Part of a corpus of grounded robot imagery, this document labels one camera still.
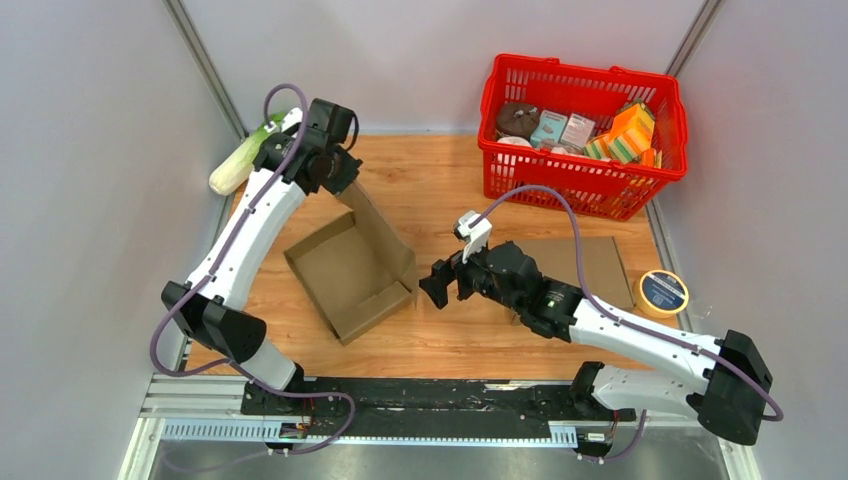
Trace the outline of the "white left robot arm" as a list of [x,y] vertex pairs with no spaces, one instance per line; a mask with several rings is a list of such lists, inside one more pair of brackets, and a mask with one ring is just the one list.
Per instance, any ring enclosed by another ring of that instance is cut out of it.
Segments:
[[267,401],[283,415],[304,405],[305,387],[294,380],[302,371],[244,307],[262,261],[306,197],[321,189],[338,195],[357,178],[362,162],[350,150],[358,133],[353,110],[323,99],[257,131],[241,147],[246,165],[237,176],[246,187],[236,212],[188,279],[161,292],[182,333],[268,386]]

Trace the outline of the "brown cardboard box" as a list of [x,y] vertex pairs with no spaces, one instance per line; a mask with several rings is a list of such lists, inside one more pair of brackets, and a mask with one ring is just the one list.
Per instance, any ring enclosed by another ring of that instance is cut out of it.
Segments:
[[[543,275],[581,287],[573,238],[522,239],[514,243],[535,260]],[[580,248],[582,272],[590,292],[602,303],[630,312],[635,301],[616,239],[612,236],[581,237]]]

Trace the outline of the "cardboard sheet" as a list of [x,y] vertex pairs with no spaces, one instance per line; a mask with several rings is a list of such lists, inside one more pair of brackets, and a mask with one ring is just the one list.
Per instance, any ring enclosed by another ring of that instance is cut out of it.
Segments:
[[290,270],[336,339],[348,345],[417,302],[416,254],[359,182],[348,211],[284,251]]

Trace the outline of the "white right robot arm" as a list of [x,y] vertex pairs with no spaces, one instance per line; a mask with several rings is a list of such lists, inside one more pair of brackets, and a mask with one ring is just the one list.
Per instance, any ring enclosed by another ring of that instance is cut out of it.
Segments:
[[433,304],[444,308],[448,287],[457,297],[474,294],[517,314],[548,339],[612,351],[649,366],[638,373],[587,362],[574,379],[570,404],[579,416],[603,411],[652,410],[696,420],[710,433],[752,446],[765,421],[779,421],[769,392],[773,377],[755,342],[729,330],[717,338],[669,328],[621,310],[578,286],[544,275],[518,245],[506,242],[473,254],[458,251],[431,266],[419,281]]

